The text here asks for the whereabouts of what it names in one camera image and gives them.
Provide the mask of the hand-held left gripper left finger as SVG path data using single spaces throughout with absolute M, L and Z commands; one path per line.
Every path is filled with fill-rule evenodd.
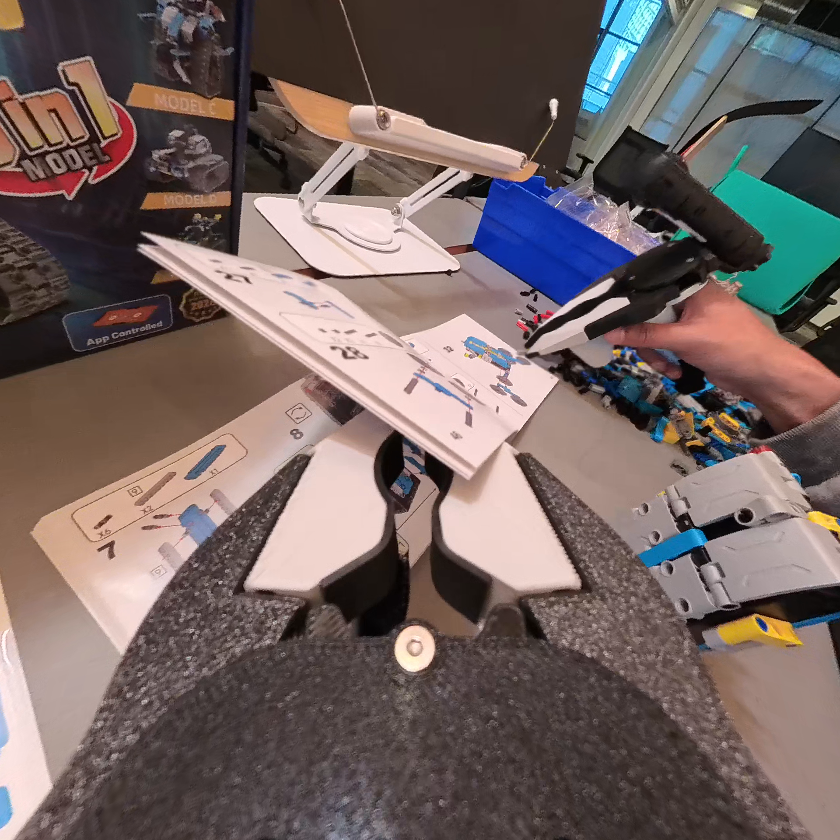
M 384 599 L 396 582 L 396 523 L 386 478 L 398 435 L 340 429 L 316 444 L 245 578 L 247 592 L 300 599 Z

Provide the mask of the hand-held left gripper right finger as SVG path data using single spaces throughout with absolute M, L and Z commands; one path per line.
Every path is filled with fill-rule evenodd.
M 503 444 L 465 479 L 428 457 L 428 475 L 438 490 L 432 580 L 443 600 L 474 625 L 482 625 L 498 605 L 518 606 L 522 599 L 582 588 L 524 461 Z

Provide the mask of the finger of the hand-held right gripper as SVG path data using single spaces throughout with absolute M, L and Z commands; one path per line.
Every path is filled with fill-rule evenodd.
M 601 333 L 593 339 L 589 338 L 585 329 L 628 304 L 626 297 L 575 299 L 526 339 L 521 355 L 533 359 L 550 356 L 561 350 L 572 350 L 584 360 L 610 360 L 614 344 L 604 339 Z
M 630 325 L 635 322 L 630 293 L 625 276 L 604 276 L 564 304 L 551 318 L 542 320 L 536 329 L 596 330 L 594 325 L 598 322 L 606 323 L 604 330 Z

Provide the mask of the pile of toy brick pieces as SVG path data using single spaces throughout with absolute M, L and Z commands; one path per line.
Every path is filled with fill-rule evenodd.
M 673 445 L 704 469 L 747 454 L 749 436 L 761 419 L 756 405 L 712 384 L 706 373 L 669 350 L 657 350 L 676 375 L 658 371 L 631 345 L 604 336 L 559 355 L 549 372 L 580 395 L 593 394 L 605 410 L 624 417 L 658 444 Z

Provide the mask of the instruction booklet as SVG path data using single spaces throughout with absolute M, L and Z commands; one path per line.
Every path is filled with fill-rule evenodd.
M 351 537 L 366 502 L 351 488 L 351 432 L 383 421 L 408 433 L 389 489 L 397 544 L 413 563 L 431 541 L 437 490 L 426 445 L 472 476 L 519 432 L 555 386 L 552 375 L 465 314 L 404 338 L 320 280 L 193 245 L 179 257 L 200 291 L 308 369 L 199 441 L 42 518 L 38 545 L 119 651 L 175 572 L 258 488 L 315 455 L 305 489 L 336 501 Z

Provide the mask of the grey blue toy brick model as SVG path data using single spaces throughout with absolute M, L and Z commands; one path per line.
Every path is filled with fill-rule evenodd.
M 797 648 L 838 622 L 838 519 L 767 447 L 679 478 L 617 532 L 701 650 Z

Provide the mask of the person's right hand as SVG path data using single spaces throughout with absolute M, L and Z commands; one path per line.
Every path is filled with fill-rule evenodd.
M 838 402 L 838 378 L 771 330 L 737 297 L 711 284 L 688 298 L 679 319 L 615 329 L 605 340 L 635 349 L 657 372 L 680 377 L 664 351 L 704 371 L 721 389 L 758 407 L 777 434 Z

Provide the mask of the blue plastic bin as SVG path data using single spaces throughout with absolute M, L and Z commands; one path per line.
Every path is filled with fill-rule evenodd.
M 536 175 L 526 182 L 494 180 L 474 247 L 564 304 L 636 256 L 547 204 L 552 190 Z

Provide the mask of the clear plastic bags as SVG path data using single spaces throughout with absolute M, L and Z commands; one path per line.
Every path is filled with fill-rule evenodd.
M 618 205 L 598 192 L 589 175 L 552 190 L 544 200 L 635 256 L 664 243 L 660 236 L 651 235 L 636 223 L 628 204 Z

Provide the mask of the black office chair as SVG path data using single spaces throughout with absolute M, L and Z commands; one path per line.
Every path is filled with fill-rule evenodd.
M 589 179 L 596 191 L 618 201 L 620 195 L 628 194 L 634 177 L 642 171 L 657 154 L 668 152 L 666 143 L 646 134 L 625 127 L 624 131 L 598 162 L 583 156 L 585 167 L 580 168 L 577 179 Z

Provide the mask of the white book stand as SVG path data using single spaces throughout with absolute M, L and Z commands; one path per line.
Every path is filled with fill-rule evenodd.
M 331 277 L 457 270 L 410 221 L 471 175 L 526 182 L 567 163 L 605 2 L 256 2 L 252 66 L 339 144 L 297 196 L 255 200 Z M 372 151 L 443 167 L 383 207 L 325 200 Z

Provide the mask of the blue sticker sheet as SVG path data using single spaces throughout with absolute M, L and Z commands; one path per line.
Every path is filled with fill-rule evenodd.
M 1 595 L 1 838 L 15 839 L 52 787 L 5 596 Z

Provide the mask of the dark printed toy set box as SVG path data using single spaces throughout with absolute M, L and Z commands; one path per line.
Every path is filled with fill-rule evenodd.
M 224 316 L 140 246 L 237 250 L 254 12 L 2 2 L 2 378 Z

